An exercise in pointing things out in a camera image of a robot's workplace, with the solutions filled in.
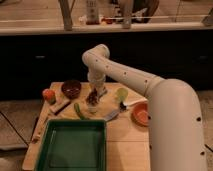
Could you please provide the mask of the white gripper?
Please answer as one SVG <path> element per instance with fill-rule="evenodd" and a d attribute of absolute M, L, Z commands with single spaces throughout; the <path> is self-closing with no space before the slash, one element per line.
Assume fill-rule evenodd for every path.
<path fill-rule="evenodd" d="M 98 97 L 101 98 L 107 93 L 107 89 L 104 87 L 106 76 L 98 72 L 97 70 L 89 70 L 87 78 L 92 89 L 101 90 L 98 93 Z"/>

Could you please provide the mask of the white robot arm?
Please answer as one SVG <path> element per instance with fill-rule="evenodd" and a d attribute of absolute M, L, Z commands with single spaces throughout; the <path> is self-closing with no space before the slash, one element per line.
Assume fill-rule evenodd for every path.
<path fill-rule="evenodd" d="M 151 171 L 207 171 L 202 112 L 195 90 L 179 79 L 128 67 L 109 59 L 106 45 L 82 55 L 88 80 L 104 75 L 148 99 Z"/>

